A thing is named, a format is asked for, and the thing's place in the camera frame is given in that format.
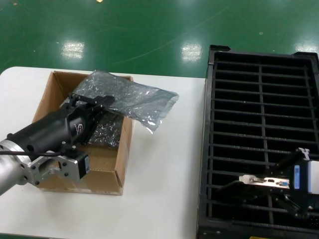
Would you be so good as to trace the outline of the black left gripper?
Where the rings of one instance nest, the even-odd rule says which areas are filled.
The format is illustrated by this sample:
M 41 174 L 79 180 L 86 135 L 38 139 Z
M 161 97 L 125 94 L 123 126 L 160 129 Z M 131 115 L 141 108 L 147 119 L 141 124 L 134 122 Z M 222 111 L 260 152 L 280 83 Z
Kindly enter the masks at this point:
M 7 149 L 6 154 L 36 159 L 40 156 L 63 155 L 63 142 L 69 146 L 87 145 L 103 117 L 104 109 L 115 102 L 113 96 L 97 96 L 92 99 L 75 93 L 71 93 L 68 99 L 71 108 L 60 108 L 8 135 L 6 139 L 20 149 Z M 86 107 L 76 107 L 77 102 L 84 102 Z

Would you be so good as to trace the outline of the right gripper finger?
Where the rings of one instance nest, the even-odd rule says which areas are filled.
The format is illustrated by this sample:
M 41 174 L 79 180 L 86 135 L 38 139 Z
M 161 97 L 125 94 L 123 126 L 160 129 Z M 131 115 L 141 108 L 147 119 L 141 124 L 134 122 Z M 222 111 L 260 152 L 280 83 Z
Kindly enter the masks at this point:
M 274 194 L 275 201 L 294 217 L 309 217 L 307 209 L 303 209 L 287 195 Z
M 284 158 L 282 158 L 279 162 L 277 162 L 274 166 L 269 167 L 266 170 L 267 176 L 275 176 L 275 177 L 286 177 L 288 176 L 290 170 L 303 161 L 309 161 L 310 150 L 306 148 L 297 148 L 294 151 L 287 154 Z

